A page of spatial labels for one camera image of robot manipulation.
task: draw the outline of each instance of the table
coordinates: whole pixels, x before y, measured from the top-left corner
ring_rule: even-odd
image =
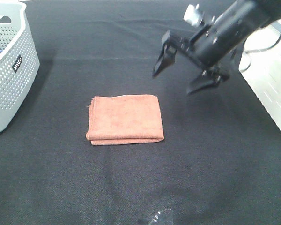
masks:
[[[237,65],[192,96],[181,55],[151,78],[197,2],[219,16],[233,0],[27,2],[41,66],[0,134],[0,225],[134,225],[162,206],[175,225],[281,225],[281,133]],[[124,94],[158,96],[164,141],[91,146],[91,98]]]

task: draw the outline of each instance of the folded towel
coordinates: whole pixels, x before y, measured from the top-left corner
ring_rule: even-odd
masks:
[[[86,138],[92,145],[162,141],[163,125],[157,97],[95,96],[89,107]]]

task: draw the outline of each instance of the white basket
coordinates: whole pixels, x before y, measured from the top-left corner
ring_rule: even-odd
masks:
[[[0,1],[0,132],[25,99],[37,74],[39,61],[25,14],[26,5]]]

